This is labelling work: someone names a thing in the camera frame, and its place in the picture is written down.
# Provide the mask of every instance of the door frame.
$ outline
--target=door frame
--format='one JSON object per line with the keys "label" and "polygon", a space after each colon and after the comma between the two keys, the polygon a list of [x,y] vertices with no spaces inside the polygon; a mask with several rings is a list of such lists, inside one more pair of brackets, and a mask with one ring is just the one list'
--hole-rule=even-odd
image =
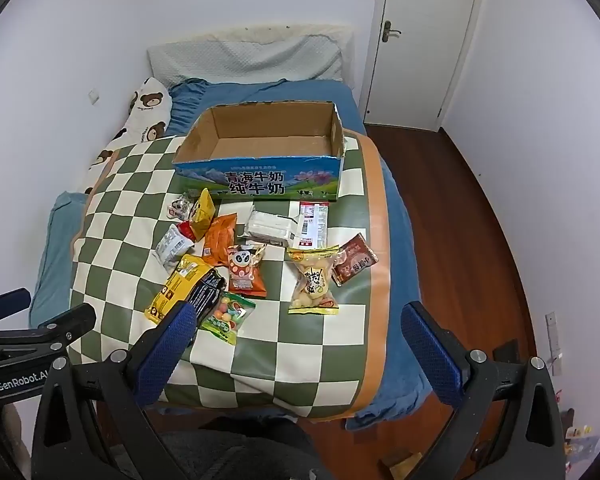
{"label": "door frame", "polygon": [[[384,22],[385,5],[386,0],[376,0],[374,6],[374,16],[371,20],[371,35],[369,38],[368,51],[366,53],[365,75],[362,79],[362,89],[360,91],[360,100],[358,102],[358,113],[362,117],[363,121],[366,117],[366,107],[371,94],[371,83],[374,77],[374,70],[376,69],[376,59],[378,58],[378,48],[380,46],[380,36],[382,34],[382,22]],[[474,32],[478,22],[478,15],[480,13],[479,11],[481,5],[482,0],[474,0],[474,4],[471,7],[469,23],[467,24],[464,40],[462,41],[462,47],[460,48],[458,62],[456,63],[454,73],[451,76],[451,81],[449,82],[449,88],[446,90],[445,98],[442,101],[440,115],[436,120],[436,130],[440,129],[440,126],[442,126],[442,121],[445,117],[447,109],[449,108],[449,103],[451,102],[453,93],[458,86],[458,80],[460,79],[460,75],[462,73],[462,67],[464,66],[464,62],[471,47],[471,42],[474,38]]]}

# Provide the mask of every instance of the teal fabric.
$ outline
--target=teal fabric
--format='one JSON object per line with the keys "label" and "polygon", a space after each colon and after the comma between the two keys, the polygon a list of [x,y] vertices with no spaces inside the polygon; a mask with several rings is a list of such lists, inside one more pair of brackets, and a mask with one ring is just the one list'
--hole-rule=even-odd
{"label": "teal fabric", "polygon": [[64,192],[56,198],[49,215],[38,283],[29,309],[31,328],[69,309],[70,246],[82,224],[86,202],[84,193]]}

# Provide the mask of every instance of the orange snack bag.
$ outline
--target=orange snack bag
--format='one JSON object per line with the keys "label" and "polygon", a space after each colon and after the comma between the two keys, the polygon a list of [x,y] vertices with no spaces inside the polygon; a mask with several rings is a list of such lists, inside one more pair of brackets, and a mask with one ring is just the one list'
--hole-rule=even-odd
{"label": "orange snack bag", "polygon": [[264,244],[229,247],[229,292],[260,298],[267,296],[267,289],[258,269],[264,249]]}
{"label": "orange snack bag", "polygon": [[214,267],[228,267],[229,256],[227,249],[234,244],[235,223],[238,214],[223,215],[215,218],[205,235],[205,247],[202,249],[202,259]]}

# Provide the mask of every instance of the door handle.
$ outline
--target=door handle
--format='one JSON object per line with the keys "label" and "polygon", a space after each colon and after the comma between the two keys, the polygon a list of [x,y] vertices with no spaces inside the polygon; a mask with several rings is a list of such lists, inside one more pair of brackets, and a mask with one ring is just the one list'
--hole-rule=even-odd
{"label": "door handle", "polygon": [[397,32],[398,34],[402,34],[401,30],[397,30],[396,28],[391,28],[391,22],[389,20],[386,20],[384,22],[384,26],[382,27],[382,42],[386,43],[387,41],[389,41],[389,33],[390,32]]}

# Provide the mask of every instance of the blue blanket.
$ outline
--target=blue blanket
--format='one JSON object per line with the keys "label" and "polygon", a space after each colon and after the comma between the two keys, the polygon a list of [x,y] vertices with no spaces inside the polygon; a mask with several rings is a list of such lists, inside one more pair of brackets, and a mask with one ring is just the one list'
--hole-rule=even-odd
{"label": "blue blanket", "polygon": [[[281,80],[266,84],[242,85],[212,84],[194,78],[174,86],[169,93],[173,99],[173,107],[166,136],[186,135],[198,116],[214,105],[288,100],[332,101],[338,108],[342,125],[365,135],[365,127],[351,90],[337,81]],[[357,430],[381,420],[405,416],[419,408],[431,391],[429,382],[400,332],[402,307],[409,301],[420,299],[411,221],[394,178],[384,161],[382,174],[388,204],[392,255],[386,361],[374,400],[355,416],[347,419],[348,430]],[[34,322],[36,326],[37,323],[68,308],[71,269],[69,244],[80,229],[81,215],[77,216],[74,213],[77,209],[82,212],[84,202],[80,204],[75,194],[63,194],[56,206],[59,204],[63,206],[54,208],[49,220],[45,254],[30,314],[32,326]],[[51,272],[52,269],[65,269],[66,272]]]}

